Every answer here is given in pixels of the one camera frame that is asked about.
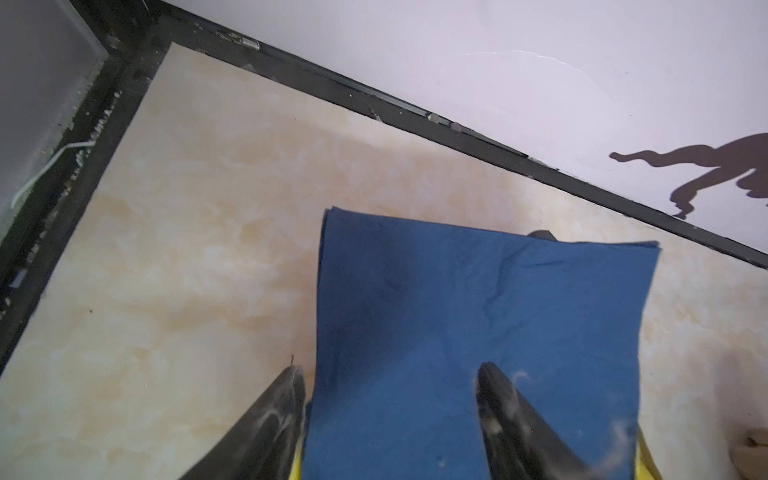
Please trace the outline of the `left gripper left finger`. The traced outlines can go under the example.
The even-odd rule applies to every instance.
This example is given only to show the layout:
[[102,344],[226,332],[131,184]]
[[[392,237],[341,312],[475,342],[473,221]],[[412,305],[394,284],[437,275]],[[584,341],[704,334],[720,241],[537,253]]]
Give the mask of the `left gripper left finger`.
[[184,479],[299,479],[306,437],[306,381],[289,366]]

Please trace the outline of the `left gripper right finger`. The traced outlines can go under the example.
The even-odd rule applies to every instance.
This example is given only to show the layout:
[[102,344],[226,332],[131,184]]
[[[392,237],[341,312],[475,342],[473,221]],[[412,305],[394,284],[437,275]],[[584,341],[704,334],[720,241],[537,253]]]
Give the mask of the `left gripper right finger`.
[[481,364],[475,396],[493,479],[594,477],[496,364]]

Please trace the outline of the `dark blue napkin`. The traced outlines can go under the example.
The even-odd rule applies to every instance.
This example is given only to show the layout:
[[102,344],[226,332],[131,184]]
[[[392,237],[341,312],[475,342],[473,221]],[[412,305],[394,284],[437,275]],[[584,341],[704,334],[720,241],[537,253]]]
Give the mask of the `dark blue napkin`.
[[632,478],[660,252],[328,210],[303,477],[488,478],[491,362],[581,460]]

